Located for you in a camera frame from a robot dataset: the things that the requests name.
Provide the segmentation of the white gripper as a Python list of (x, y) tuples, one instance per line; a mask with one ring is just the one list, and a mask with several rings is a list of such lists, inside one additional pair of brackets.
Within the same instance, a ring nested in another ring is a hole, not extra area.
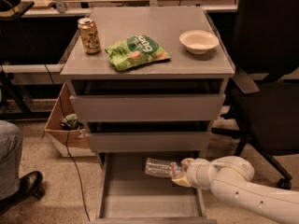
[(215, 167), (207, 160), (186, 158), (181, 162), (187, 168), (187, 175), (182, 173), (172, 178), (172, 181), (182, 187), (196, 189), (210, 189), (211, 180), (215, 176)]

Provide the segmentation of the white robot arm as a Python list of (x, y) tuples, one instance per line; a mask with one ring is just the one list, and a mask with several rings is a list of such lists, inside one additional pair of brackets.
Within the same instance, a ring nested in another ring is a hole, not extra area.
[(219, 200), (278, 224), (299, 224), (299, 192), (252, 182), (253, 166), (243, 158), (202, 158), (170, 164), (172, 181), (183, 187), (209, 189)]

